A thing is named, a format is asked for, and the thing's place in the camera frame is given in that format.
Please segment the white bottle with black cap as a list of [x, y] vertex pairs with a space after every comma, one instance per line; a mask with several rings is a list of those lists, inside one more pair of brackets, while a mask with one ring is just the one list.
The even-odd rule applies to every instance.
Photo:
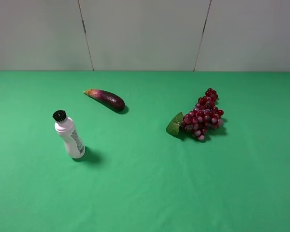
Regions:
[[74, 121], [66, 115], [64, 110], [53, 113], [55, 130], [63, 139], [65, 149], [72, 159], [79, 159], [85, 154], [85, 145], [79, 137]]

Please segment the purple eggplant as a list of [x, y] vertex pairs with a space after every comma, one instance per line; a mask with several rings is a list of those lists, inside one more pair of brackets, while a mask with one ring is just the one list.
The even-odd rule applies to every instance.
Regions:
[[87, 89], [83, 93], [116, 112], [125, 109], [125, 102], [114, 93], [101, 89]]

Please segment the red grape bunch with leaf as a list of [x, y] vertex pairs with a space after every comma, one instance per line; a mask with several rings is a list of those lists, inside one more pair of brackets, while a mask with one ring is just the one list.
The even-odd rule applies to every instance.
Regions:
[[217, 130], [223, 124], [224, 111], [217, 107], [219, 96], [209, 88], [199, 97], [194, 108], [188, 113], [178, 113], [167, 125], [166, 132], [178, 137], [185, 131], [193, 138], [203, 142], [209, 130]]

